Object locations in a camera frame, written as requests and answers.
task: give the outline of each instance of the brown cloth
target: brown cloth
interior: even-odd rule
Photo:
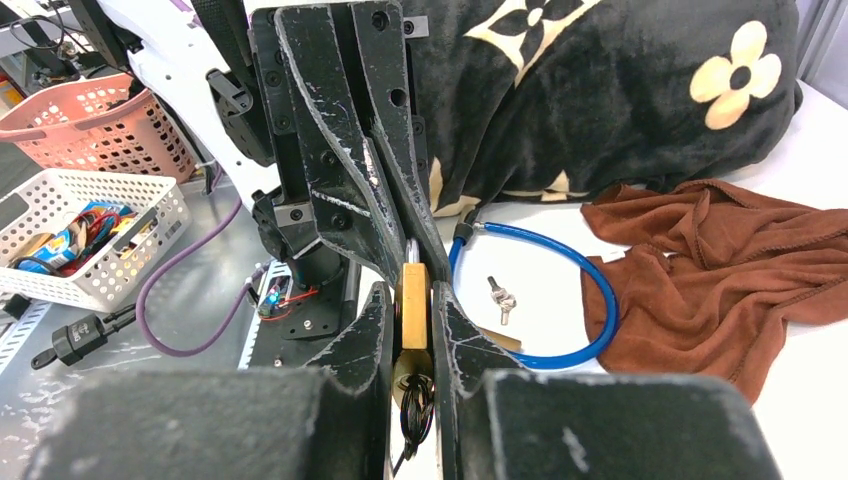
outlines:
[[[618,333],[599,358],[609,371],[718,376],[753,403],[787,321],[848,317],[848,210],[701,180],[665,195],[615,187],[582,212],[595,235],[633,246],[614,262],[591,259],[621,310]],[[585,274],[583,305],[595,339],[606,308]]]

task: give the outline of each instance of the screw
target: screw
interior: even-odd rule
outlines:
[[[374,25],[378,32],[385,30],[386,26],[389,25],[389,17],[386,12],[374,12],[374,15],[371,15],[371,25]]]
[[[277,72],[271,71],[265,74],[265,83],[267,83],[269,87],[279,87],[282,80],[283,79],[280,78],[280,74]]]
[[[348,228],[350,228],[350,222],[348,221],[347,215],[343,213],[337,213],[333,215],[333,217],[330,219],[330,222],[337,230],[347,230]]]
[[[332,167],[333,165],[335,165],[335,164],[336,164],[336,162],[338,162],[338,161],[339,161],[339,159],[338,159],[338,158],[336,158],[336,154],[335,154],[335,153],[333,153],[333,152],[331,152],[331,151],[327,150],[326,152],[324,152],[324,153],[321,155],[321,161],[322,161],[322,162],[324,162],[325,164],[327,164],[327,166]]]

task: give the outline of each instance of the yellow flower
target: yellow flower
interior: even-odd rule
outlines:
[[[767,97],[780,79],[777,55],[762,57],[766,47],[766,27],[756,20],[739,27],[730,44],[730,60],[712,57],[692,77],[689,95],[698,103],[715,102],[707,110],[707,127],[727,128],[745,113],[751,96]]]

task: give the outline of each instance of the white basket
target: white basket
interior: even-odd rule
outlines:
[[[6,196],[0,208],[15,195],[29,209],[0,231],[0,265],[8,265],[32,235],[55,234],[67,227],[89,202],[127,205],[138,213],[133,225],[70,277],[0,268],[0,291],[100,312],[115,310],[191,223],[183,195],[170,177],[49,169]],[[126,244],[125,236],[148,223],[151,209],[155,209],[157,225],[122,258],[115,245]]]

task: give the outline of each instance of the blue cable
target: blue cable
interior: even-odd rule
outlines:
[[[615,292],[613,292],[609,281],[606,277],[604,277],[604,274],[589,261],[589,259],[579,254],[568,245],[529,230],[489,222],[483,224],[483,229],[494,234],[518,240],[525,240],[530,243],[546,247],[561,255],[565,255],[592,277],[592,280],[594,280],[595,283],[598,284],[598,288],[601,289],[601,293],[604,295],[604,301],[606,302],[607,319],[604,323],[604,329],[601,331],[601,334],[598,335],[598,338],[585,348],[573,353],[553,357],[538,357],[535,355],[510,352],[516,360],[528,368],[535,368],[539,370],[560,370],[587,362],[606,350],[618,329],[618,301],[615,298]],[[466,241],[462,238],[455,238],[453,246],[451,247],[448,258],[450,259],[451,274],[454,276],[456,275],[457,267],[459,266],[460,252],[462,251],[462,247],[465,246],[465,243]]]

